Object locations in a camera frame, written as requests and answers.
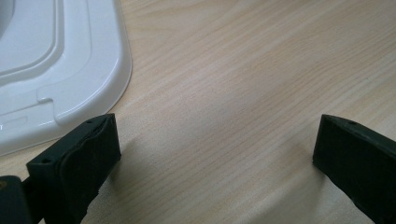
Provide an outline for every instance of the white plastic container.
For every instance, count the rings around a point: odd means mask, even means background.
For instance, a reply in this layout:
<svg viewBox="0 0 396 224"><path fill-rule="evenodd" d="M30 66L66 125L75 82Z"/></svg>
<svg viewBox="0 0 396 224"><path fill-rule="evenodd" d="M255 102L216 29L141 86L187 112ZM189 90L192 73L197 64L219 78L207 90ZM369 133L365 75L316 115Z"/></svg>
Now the white plastic container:
<svg viewBox="0 0 396 224"><path fill-rule="evenodd" d="M0 24L0 155L105 114L132 72L117 0L9 2L13 13Z"/></svg>

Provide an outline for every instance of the wooden table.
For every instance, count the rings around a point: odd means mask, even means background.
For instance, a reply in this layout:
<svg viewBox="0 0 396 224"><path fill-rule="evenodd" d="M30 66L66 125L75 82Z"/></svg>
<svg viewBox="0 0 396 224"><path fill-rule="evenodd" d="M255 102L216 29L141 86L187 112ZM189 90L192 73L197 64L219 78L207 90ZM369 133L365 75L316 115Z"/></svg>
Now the wooden table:
<svg viewBox="0 0 396 224"><path fill-rule="evenodd" d="M321 114L396 139L396 3L123 0L122 159L83 223L372 223L312 165ZM0 158L0 175L53 142Z"/></svg>

